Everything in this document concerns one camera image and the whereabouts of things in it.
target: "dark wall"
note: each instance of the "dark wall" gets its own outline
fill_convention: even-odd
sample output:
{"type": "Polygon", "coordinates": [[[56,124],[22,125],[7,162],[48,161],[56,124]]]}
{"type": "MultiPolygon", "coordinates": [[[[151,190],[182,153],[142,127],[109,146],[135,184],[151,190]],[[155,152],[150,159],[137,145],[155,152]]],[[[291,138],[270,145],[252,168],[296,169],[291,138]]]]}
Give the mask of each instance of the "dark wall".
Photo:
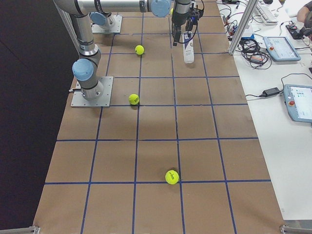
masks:
{"type": "Polygon", "coordinates": [[[0,230],[33,224],[77,59],[52,0],[0,1],[0,230]]]}

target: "cable connector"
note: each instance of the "cable connector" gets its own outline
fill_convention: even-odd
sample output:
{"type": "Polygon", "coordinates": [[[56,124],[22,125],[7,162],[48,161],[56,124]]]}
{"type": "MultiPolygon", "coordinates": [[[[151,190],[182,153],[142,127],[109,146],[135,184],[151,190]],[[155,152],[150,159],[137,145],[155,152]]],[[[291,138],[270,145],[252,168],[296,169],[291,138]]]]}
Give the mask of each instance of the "cable connector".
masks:
{"type": "Polygon", "coordinates": [[[270,96],[278,95],[279,93],[281,93],[281,91],[275,87],[275,88],[264,90],[259,97],[267,98],[270,96]]]}

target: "green ball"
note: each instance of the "green ball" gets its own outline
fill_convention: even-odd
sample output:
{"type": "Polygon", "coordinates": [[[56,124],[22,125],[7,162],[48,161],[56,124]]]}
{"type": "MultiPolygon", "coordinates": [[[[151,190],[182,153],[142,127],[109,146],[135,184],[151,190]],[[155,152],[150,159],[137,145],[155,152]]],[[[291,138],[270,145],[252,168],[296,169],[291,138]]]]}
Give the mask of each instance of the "green ball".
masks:
{"type": "Polygon", "coordinates": [[[142,45],[137,45],[135,51],[137,55],[142,55],[144,53],[144,47],[142,45]]]}
{"type": "Polygon", "coordinates": [[[168,184],[176,184],[179,181],[179,174],[175,170],[167,171],[165,179],[168,184]]]}
{"type": "Polygon", "coordinates": [[[129,103],[131,105],[137,105],[140,102],[140,98],[137,94],[131,94],[129,96],[129,103]]]}

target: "grid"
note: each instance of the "grid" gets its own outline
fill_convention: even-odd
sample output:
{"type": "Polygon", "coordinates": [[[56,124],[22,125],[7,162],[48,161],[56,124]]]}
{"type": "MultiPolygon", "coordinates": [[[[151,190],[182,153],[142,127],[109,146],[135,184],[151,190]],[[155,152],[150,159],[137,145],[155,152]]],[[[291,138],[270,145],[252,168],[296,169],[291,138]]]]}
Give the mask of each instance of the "grid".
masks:
{"type": "MultiPolygon", "coordinates": [[[[121,15],[124,16],[122,30],[126,33],[122,31],[120,35],[108,36],[104,39],[95,37],[96,43],[97,40],[100,40],[99,46],[102,51],[98,75],[110,76],[117,73],[113,87],[112,104],[109,109],[101,108],[97,110],[72,110],[69,106],[66,107],[34,221],[35,225],[42,227],[43,233],[57,233],[60,228],[67,230],[68,233],[81,234],[96,233],[95,230],[97,230],[97,233],[125,234],[187,234],[194,232],[240,234],[248,233],[251,230],[253,233],[268,231],[279,233],[278,227],[282,222],[280,211],[234,60],[220,48],[207,49],[207,41],[215,44],[215,40],[226,39],[217,5],[215,2],[205,2],[205,7],[206,14],[199,22],[198,33],[194,39],[194,43],[198,45],[195,48],[196,69],[180,62],[183,62],[182,48],[172,48],[171,34],[163,33],[163,27],[158,28],[157,25],[154,25],[153,21],[156,18],[152,17],[150,13],[144,13],[142,16],[135,13],[122,13],[121,15]],[[135,24],[131,24],[130,27],[127,19],[130,22],[141,20],[140,28],[135,24]],[[213,28],[213,31],[205,24],[211,21],[219,25],[219,27],[213,28]],[[160,30],[160,32],[152,33],[150,30],[160,30]],[[167,41],[168,44],[162,44],[162,46],[170,49],[170,51],[168,53],[164,52],[161,56],[169,60],[164,59],[159,63],[157,59],[154,60],[151,54],[148,53],[147,50],[152,50],[152,46],[159,48],[157,41],[153,42],[153,37],[167,41]],[[139,41],[145,46],[146,52],[139,57],[139,61],[137,59],[134,61],[137,56],[130,50],[130,46],[124,46],[123,40],[119,41],[122,38],[130,45],[139,41]],[[212,59],[223,59],[221,64],[214,62],[214,66],[218,66],[218,69],[210,65],[212,59]],[[148,65],[151,62],[156,64],[154,70],[152,70],[153,67],[148,65]],[[129,68],[127,63],[132,63],[133,69],[124,71],[125,69],[122,69],[122,66],[129,68]],[[194,88],[198,90],[201,90],[202,87],[206,89],[203,88],[205,91],[199,91],[198,95],[193,94],[195,97],[192,99],[182,89],[187,84],[196,84],[194,88]],[[120,98],[123,94],[120,91],[126,90],[131,85],[137,88],[137,93],[141,97],[141,103],[138,107],[131,107],[126,103],[127,95],[124,95],[123,99],[120,98]],[[157,85],[161,86],[162,92],[157,92],[159,91],[157,85]],[[227,93],[222,89],[227,86],[235,87],[238,91],[229,93],[227,99],[224,99],[227,93]],[[163,98],[157,99],[157,95],[162,95],[163,98]],[[67,117],[72,116],[73,112],[76,115],[81,115],[83,120],[67,117]],[[234,116],[238,116],[235,120],[239,123],[231,122],[231,118],[234,116]],[[155,127],[153,126],[154,121],[157,122],[157,119],[161,119],[165,125],[162,128],[165,133],[157,131],[157,128],[162,126],[161,124],[158,123],[155,127]],[[83,126],[81,131],[75,133],[73,128],[77,129],[75,127],[77,123],[83,123],[83,126]],[[87,132],[87,129],[90,128],[95,129],[95,131],[85,134],[84,131],[87,132]],[[58,156],[63,155],[62,158],[64,158],[65,154],[72,154],[74,160],[72,163],[75,164],[76,160],[84,157],[79,153],[81,151],[81,149],[78,149],[80,145],[85,147],[83,155],[89,155],[89,159],[83,161],[81,165],[76,165],[76,170],[80,170],[79,172],[83,172],[85,176],[66,174],[66,177],[60,178],[59,174],[67,170],[66,165],[71,164],[71,159],[64,163],[63,159],[57,159],[58,156]],[[200,168],[198,167],[200,165],[192,167],[193,162],[187,157],[188,153],[192,154],[192,150],[198,153],[198,156],[194,153],[194,159],[199,161],[202,160],[203,155],[206,154],[205,152],[213,151],[211,155],[214,156],[214,159],[205,159],[205,162],[214,160],[217,163],[202,167],[201,171],[199,170],[201,175],[194,175],[195,173],[192,173],[192,171],[195,172],[200,168]],[[129,163],[128,159],[124,157],[125,165],[122,167],[122,165],[119,165],[120,162],[114,161],[113,157],[107,159],[107,156],[104,155],[106,151],[108,151],[108,155],[117,156],[117,161],[121,154],[133,154],[134,163],[129,163]],[[240,168],[246,170],[242,173],[244,175],[237,171],[238,168],[231,170],[231,165],[235,164],[233,162],[239,164],[243,163],[244,159],[249,161],[248,157],[235,158],[238,155],[244,156],[247,154],[253,155],[254,161],[240,168]],[[149,162],[150,158],[145,155],[151,156],[151,159],[159,159],[159,161],[149,162]],[[132,163],[134,172],[130,172],[131,169],[127,167],[132,163]],[[143,163],[149,166],[148,170],[144,169],[143,163]],[[104,168],[103,171],[100,169],[100,166],[112,165],[117,165],[117,169],[122,168],[122,170],[117,175],[111,176],[105,172],[109,171],[109,169],[104,168]],[[165,173],[164,169],[168,170],[170,167],[176,168],[180,175],[180,182],[175,186],[166,184],[164,174],[162,177],[159,176],[161,173],[165,173]],[[205,170],[213,171],[213,167],[219,167],[218,170],[216,169],[216,173],[206,174],[205,170]],[[47,210],[53,210],[49,205],[53,200],[53,194],[64,194],[66,198],[59,195],[54,203],[58,202],[56,207],[62,207],[60,213],[63,215],[73,215],[75,213],[76,216],[72,218],[73,222],[63,221],[64,217],[60,214],[47,215],[47,210]],[[189,194],[198,197],[201,205],[188,198],[189,194]],[[206,200],[206,196],[203,197],[202,194],[207,194],[207,197],[212,196],[210,197],[212,200],[222,201],[223,203],[214,208],[214,204],[209,199],[206,200]],[[121,212],[120,214],[124,215],[124,222],[120,223],[117,218],[114,219],[114,213],[107,211],[100,213],[103,217],[100,218],[100,221],[97,220],[99,213],[93,210],[96,210],[96,206],[102,205],[99,199],[106,199],[102,198],[101,195],[107,195],[112,201],[115,200],[115,197],[118,197],[114,207],[111,206],[110,203],[113,202],[109,198],[104,200],[105,206],[103,208],[116,209],[114,212],[117,214],[121,212]],[[153,201],[145,200],[146,195],[153,197],[159,208],[153,207],[153,201]],[[243,198],[246,202],[242,203],[240,198],[243,198]],[[162,207],[162,203],[170,208],[166,210],[162,207]],[[242,207],[245,205],[250,209],[244,210],[242,207]],[[202,211],[200,206],[212,208],[211,213],[202,211]],[[197,221],[197,223],[194,222],[194,216],[192,215],[192,212],[196,211],[196,209],[199,214],[202,214],[198,218],[200,221],[197,221]],[[160,217],[161,214],[173,211],[178,214],[174,215],[174,224],[162,222],[164,219],[160,217]],[[204,219],[204,215],[207,218],[210,217],[212,221],[216,221],[213,216],[219,216],[218,218],[221,221],[218,224],[213,224],[204,219]],[[58,227],[54,226],[55,220],[58,221],[58,227]]],[[[170,29],[170,18],[167,17],[161,20],[162,22],[165,20],[167,28],[170,29]]],[[[227,41],[225,42],[226,44],[223,43],[224,48],[228,45],[227,41]]]]}

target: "white elongated object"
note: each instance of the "white elongated object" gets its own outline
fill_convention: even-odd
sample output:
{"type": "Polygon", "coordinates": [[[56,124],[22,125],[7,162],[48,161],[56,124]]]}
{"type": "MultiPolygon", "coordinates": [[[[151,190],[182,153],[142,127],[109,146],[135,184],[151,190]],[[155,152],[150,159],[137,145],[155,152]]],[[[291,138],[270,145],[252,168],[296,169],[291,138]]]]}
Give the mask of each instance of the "white elongated object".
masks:
{"type": "Polygon", "coordinates": [[[182,35],[182,41],[183,43],[183,57],[185,63],[192,63],[194,62],[194,49],[193,49],[193,39],[192,38],[192,32],[184,32],[182,35]]]}

